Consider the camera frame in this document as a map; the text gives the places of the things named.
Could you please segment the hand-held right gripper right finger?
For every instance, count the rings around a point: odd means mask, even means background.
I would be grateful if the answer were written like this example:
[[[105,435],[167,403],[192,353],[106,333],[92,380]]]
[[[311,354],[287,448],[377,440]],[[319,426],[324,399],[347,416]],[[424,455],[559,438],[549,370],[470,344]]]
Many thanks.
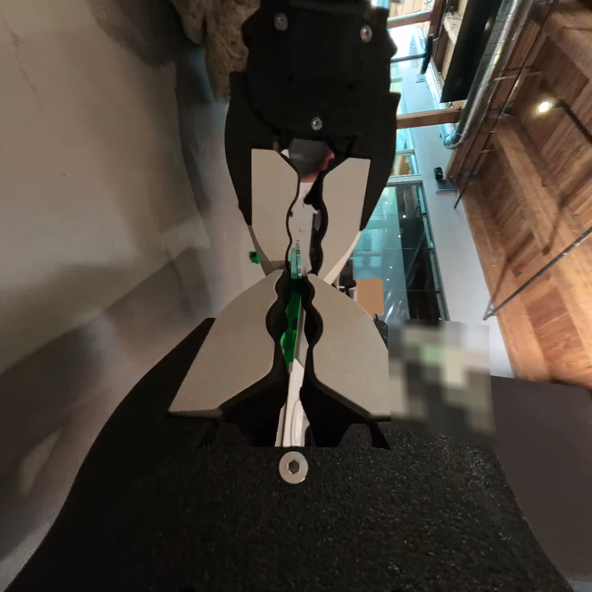
[[[359,415],[390,420],[389,354],[373,318],[312,273],[302,303],[307,367],[316,383]]]

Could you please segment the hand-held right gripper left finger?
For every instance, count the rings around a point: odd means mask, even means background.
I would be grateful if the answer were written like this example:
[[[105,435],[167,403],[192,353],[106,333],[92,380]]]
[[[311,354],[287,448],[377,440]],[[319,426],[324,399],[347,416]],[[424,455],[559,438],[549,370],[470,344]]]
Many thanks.
[[[220,417],[243,400],[269,396],[263,411],[281,409],[288,371],[280,345],[288,272],[276,270],[240,293],[216,317],[169,412]]]

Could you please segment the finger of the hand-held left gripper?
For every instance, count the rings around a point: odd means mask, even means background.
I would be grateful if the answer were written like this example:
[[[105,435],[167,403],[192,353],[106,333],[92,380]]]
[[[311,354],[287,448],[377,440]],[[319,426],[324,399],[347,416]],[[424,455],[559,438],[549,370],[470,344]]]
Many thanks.
[[[289,218],[299,191],[300,175],[284,154],[252,149],[250,234],[264,274],[287,268]]]
[[[337,279],[359,239],[370,165],[369,159],[345,159],[324,177],[327,227],[318,276],[328,284]]]

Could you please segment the green mosaic lego plate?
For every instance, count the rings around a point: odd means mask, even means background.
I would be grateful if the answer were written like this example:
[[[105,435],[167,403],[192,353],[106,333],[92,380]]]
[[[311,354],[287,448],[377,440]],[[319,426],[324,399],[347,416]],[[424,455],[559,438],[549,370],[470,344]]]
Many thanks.
[[[301,311],[301,283],[303,278],[300,242],[291,248],[288,257],[290,264],[290,300],[285,310],[286,329],[281,339],[282,352],[288,373],[292,373],[297,351]]]

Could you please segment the person's left forearm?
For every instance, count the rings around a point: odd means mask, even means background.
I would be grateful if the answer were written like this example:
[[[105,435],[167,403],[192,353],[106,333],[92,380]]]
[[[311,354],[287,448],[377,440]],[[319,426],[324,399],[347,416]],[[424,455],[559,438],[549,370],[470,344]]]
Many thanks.
[[[248,49],[241,28],[259,1],[171,1],[186,36],[203,47],[205,66],[216,100],[230,99],[230,74],[245,70]]]

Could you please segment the brown chair backrest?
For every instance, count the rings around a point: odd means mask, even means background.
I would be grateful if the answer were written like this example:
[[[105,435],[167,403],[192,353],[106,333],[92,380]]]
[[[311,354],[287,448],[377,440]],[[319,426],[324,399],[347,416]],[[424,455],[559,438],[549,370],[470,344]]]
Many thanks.
[[[384,287],[379,277],[356,279],[356,301],[371,317],[384,314]]]

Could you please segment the glass partition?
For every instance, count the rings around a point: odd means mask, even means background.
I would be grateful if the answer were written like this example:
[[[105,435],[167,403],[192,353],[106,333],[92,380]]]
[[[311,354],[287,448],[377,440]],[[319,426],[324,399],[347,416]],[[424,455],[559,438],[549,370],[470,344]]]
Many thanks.
[[[384,314],[377,317],[381,321],[449,320],[421,183],[383,190],[351,261],[354,280],[382,279]]]

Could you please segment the silver ventilation duct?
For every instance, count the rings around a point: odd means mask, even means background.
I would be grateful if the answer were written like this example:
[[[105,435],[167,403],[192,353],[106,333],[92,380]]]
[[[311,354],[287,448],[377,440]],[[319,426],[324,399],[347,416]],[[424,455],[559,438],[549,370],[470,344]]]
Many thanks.
[[[464,100],[460,118],[443,144],[457,149],[473,132],[494,78],[503,69],[531,1],[469,1],[442,91],[442,102]]]

